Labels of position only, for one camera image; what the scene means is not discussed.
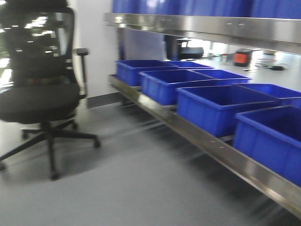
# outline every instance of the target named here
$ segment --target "chair leg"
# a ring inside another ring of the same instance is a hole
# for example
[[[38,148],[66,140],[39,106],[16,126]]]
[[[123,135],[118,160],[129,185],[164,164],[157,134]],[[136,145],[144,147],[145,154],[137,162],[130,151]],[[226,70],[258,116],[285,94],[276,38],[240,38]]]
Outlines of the chair leg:
[[[22,131],[22,139],[27,139],[29,133],[38,134],[42,132],[40,129],[21,129]]]
[[[41,142],[42,140],[45,140],[45,134],[44,133],[36,135],[32,139],[25,141],[24,143],[22,143],[18,147],[14,148],[10,152],[8,152],[5,155],[1,156],[0,157],[0,162],[7,159],[8,157],[10,157],[12,155],[15,155],[15,154],[25,150],[28,147],[31,147],[31,146],[37,144],[38,142]]]
[[[67,126],[69,126],[71,124],[72,124],[72,128],[73,129],[77,129],[78,125],[74,121],[74,119],[71,119],[71,120],[69,120],[67,122],[64,122],[63,124],[60,124],[60,125],[56,126],[55,129],[64,129],[64,128],[66,128]]]
[[[79,133],[74,131],[65,131],[65,130],[56,130],[55,137],[62,137],[62,138],[79,138],[79,139],[92,139],[94,140],[94,147],[100,147],[100,141],[98,137],[94,134],[88,133]]]
[[[58,180],[60,178],[60,174],[57,172],[55,167],[55,151],[53,149],[53,136],[50,132],[47,133],[47,145],[48,145],[48,156],[50,163],[50,178],[51,180]]]

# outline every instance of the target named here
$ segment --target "chair armrest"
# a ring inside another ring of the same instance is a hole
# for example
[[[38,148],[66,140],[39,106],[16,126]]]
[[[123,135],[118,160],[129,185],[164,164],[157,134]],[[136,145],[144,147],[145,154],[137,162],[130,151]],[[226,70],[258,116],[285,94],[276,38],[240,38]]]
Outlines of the chair armrest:
[[[87,48],[77,48],[76,54],[78,56],[86,56],[86,55],[89,55],[89,50]]]
[[[86,76],[86,64],[85,64],[85,56],[89,54],[89,50],[87,48],[77,48],[75,49],[76,54],[81,58],[81,71],[83,75],[83,85],[85,93],[80,95],[80,99],[84,99],[87,97],[88,89],[87,89],[87,76]]]

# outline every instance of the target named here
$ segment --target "chair base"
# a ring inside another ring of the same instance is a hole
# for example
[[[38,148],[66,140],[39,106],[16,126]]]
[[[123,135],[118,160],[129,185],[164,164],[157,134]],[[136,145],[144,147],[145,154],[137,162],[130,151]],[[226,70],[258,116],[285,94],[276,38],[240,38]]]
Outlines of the chair base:
[[[43,140],[47,141],[48,146],[48,156],[50,162],[50,178],[51,180],[58,180],[60,175],[55,167],[55,151],[53,149],[54,138],[63,137],[63,138],[81,138],[81,139],[92,139],[94,140],[94,147],[100,147],[101,143],[98,140],[98,137],[94,134],[88,133],[79,133],[76,131],[66,131],[62,130],[65,127],[72,124],[73,129],[77,129],[77,124],[74,120],[69,120],[63,124],[60,124],[56,127],[51,127],[49,122],[42,122],[40,124],[40,129],[22,129],[22,138],[27,138],[29,133],[36,134],[33,138],[23,142],[18,147],[14,148],[10,152],[0,157],[0,171],[5,170],[6,166],[3,160],[9,158],[12,155],[15,155],[28,147],[31,147]]]

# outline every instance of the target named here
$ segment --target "chair seat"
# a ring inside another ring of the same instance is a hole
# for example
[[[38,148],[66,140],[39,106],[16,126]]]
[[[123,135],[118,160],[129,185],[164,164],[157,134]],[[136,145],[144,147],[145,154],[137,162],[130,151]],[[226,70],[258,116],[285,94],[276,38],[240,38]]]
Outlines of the chair seat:
[[[58,84],[0,92],[0,119],[23,124],[67,119],[79,104],[79,86]]]

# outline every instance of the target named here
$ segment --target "lower shelf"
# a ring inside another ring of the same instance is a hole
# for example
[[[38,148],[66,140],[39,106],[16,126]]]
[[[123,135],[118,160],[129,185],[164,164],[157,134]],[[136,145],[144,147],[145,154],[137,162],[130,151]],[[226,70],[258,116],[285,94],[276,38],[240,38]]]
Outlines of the lower shelf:
[[[301,188],[110,75],[111,85],[196,147],[301,219]]]

